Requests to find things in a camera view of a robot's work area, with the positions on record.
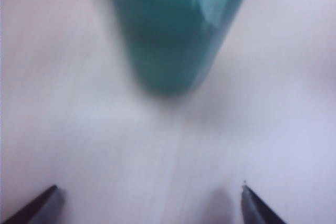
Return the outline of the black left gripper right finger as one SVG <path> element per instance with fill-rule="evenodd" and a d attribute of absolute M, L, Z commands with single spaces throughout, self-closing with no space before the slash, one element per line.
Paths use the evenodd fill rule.
<path fill-rule="evenodd" d="M 247 185 L 242 186 L 241 210 L 245 224 L 285 222 Z"/>

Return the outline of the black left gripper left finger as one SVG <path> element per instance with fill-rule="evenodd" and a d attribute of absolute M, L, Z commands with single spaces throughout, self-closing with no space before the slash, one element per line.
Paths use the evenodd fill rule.
<path fill-rule="evenodd" d="M 52 185 L 3 223 L 56 223 L 65 205 L 65 197 Z"/>

